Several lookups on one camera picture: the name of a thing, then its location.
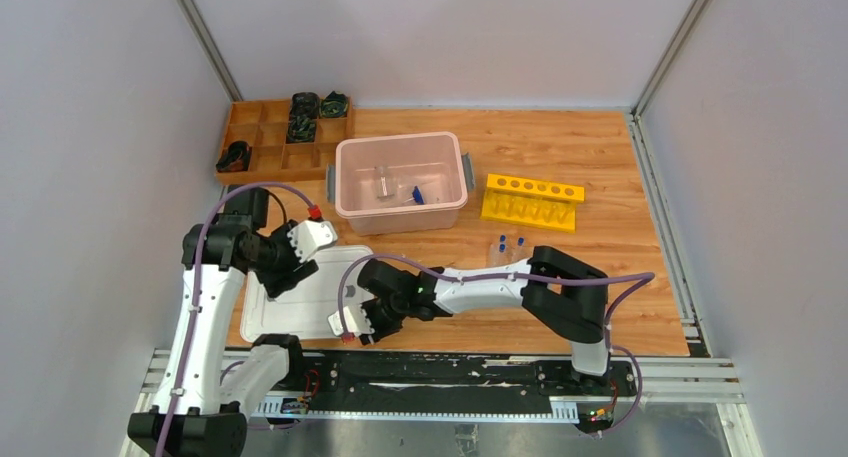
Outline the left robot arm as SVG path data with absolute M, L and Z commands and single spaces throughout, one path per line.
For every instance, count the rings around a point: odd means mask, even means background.
M 184 290 L 169 361 L 149 409 L 129 418 L 130 441 L 150 456 L 238 456 L 274 386 L 314 393 L 317 376 L 295 335 L 261 335 L 230 370 L 223 353 L 249 276 L 277 297 L 315 275 L 315 255 L 336 241 L 319 206 L 290 185 L 259 182 L 222 196 L 183 238 Z

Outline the white plastic lid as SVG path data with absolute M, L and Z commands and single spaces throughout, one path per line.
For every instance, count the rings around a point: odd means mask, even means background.
M 338 310 L 337 291 L 344 271 L 355 260 L 372 253 L 363 245 L 337 246 L 314 256 L 318 272 L 271 300 L 255 274 L 246 277 L 240 322 L 243 340 L 263 334 L 293 334 L 301 340 L 335 336 L 329 316 Z

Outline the graduated cylinder blue base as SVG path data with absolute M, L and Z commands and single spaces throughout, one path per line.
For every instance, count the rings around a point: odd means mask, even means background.
M 423 194 L 418 186 L 413 186 L 409 194 L 402 198 L 399 202 L 400 206 L 420 206 L 425 204 L 425 199 Z

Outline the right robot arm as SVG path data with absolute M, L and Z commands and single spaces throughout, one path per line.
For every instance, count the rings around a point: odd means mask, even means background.
M 608 276 L 550 246 L 500 267 L 460 270 L 377 254 L 356 262 L 356 284 L 371 294 L 361 304 L 340 302 L 336 331 L 371 344 L 397 333 L 407 318 L 432 321 L 480 309 L 528 312 L 571 347 L 571 380 L 596 394 L 611 380 L 605 330 Z

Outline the small glass beaker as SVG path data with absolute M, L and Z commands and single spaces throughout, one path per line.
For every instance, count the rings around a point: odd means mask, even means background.
M 387 166 L 377 166 L 375 169 L 375 194 L 378 200 L 385 201 L 397 193 L 397 182 L 392 169 Z

